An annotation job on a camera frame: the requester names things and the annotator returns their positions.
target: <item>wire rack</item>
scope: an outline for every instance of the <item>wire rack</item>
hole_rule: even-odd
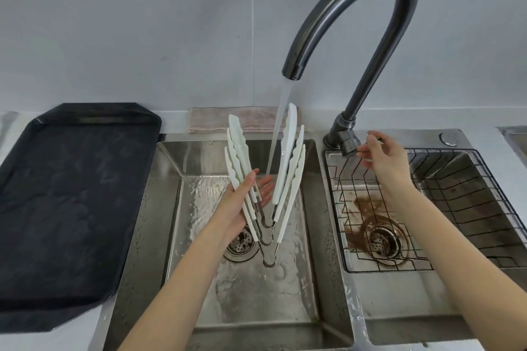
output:
[[[472,244],[499,268],[527,267],[527,230],[476,150],[406,151],[415,187]],[[346,270],[433,270],[373,171],[339,152],[325,157]]]

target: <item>water stream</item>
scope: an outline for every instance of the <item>water stream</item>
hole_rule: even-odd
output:
[[[271,150],[269,150],[269,159],[267,160],[267,175],[271,172],[271,163],[273,162],[274,150],[276,148],[276,141],[278,140],[278,133],[280,132],[280,126],[282,124],[282,118],[286,112],[286,108],[289,101],[289,95],[291,89],[295,84],[294,81],[284,78],[284,86],[282,87],[282,93],[280,94],[280,102],[278,103],[278,110],[276,111],[276,121],[274,121],[273,129],[273,140],[271,141]]]

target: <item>person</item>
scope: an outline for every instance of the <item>person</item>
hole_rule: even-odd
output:
[[[483,347],[488,351],[526,350],[527,293],[415,188],[406,151],[395,140],[370,131],[367,143],[357,151],[361,163],[373,169],[388,202],[422,245]],[[236,191],[229,186],[209,223],[132,328],[120,351],[185,349],[223,252],[245,225],[240,210],[257,172],[247,175]],[[273,189],[271,177],[260,179],[258,187],[267,204]]]

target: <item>faucet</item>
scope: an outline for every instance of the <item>faucet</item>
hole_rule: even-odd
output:
[[[298,81],[318,42],[344,10],[356,0],[320,0],[300,27],[282,69],[282,75]],[[346,109],[337,115],[333,125],[324,137],[326,146],[340,149],[345,157],[354,155],[360,141],[355,136],[356,115],[388,59],[397,47],[404,31],[410,24],[417,0],[395,0],[392,19],[379,42],[366,71],[353,92]]]

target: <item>hand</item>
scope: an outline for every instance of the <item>hand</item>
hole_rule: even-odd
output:
[[[234,190],[232,183],[230,183],[223,198],[218,204],[216,211],[210,218],[210,223],[216,224],[225,230],[225,247],[227,247],[229,243],[241,233],[246,224],[245,216],[241,211],[241,207],[245,200],[245,195],[247,195],[254,185],[256,174],[258,172],[258,168],[251,171],[236,190]],[[273,178],[271,175],[264,176],[257,181],[257,186],[260,189],[260,195],[262,196],[262,208],[267,206],[269,201],[271,201],[271,192],[274,188],[274,183],[272,181]]]
[[[383,187],[390,192],[401,186],[413,187],[408,156],[399,143],[378,131],[369,131],[366,142],[357,147],[357,156],[363,158],[363,166],[373,169]]]

